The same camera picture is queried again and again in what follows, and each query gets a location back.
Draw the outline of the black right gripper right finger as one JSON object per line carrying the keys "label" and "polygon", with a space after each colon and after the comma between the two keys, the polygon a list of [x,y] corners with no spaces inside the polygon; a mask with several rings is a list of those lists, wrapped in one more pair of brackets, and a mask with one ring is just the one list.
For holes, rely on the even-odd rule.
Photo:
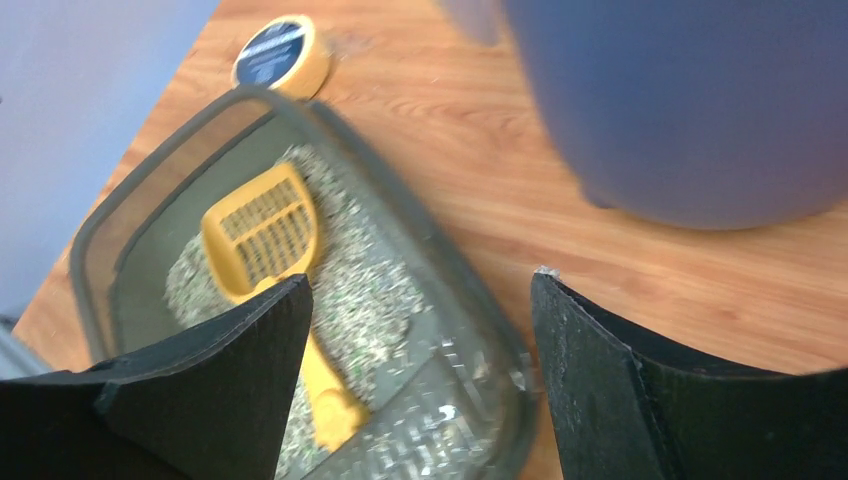
{"label": "black right gripper right finger", "polygon": [[843,479],[847,372],[792,375],[694,349],[548,271],[532,318],[568,479]]}

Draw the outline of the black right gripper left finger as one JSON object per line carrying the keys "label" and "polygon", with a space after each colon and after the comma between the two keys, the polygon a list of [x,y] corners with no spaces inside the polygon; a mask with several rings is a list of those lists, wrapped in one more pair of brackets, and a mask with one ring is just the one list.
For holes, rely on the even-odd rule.
{"label": "black right gripper left finger", "polygon": [[295,275],[87,370],[1,384],[5,479],[271,479],[313,310]]}

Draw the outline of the yellow litter scoop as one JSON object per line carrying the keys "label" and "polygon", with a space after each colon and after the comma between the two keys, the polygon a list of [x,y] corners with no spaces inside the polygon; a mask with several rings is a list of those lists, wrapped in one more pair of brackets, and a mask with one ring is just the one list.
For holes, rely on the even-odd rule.
{"label": "yellow litter scoop", "polygon": [[[290,163],[266,170],[211,206],[201,219],[201,237],[213,279],[234,304],[293,275],[310,275],[322,251],[315,205]],[[307,337],[301,377],[314,441],[335,452],[367,423],[370,412],[313,334]]]}

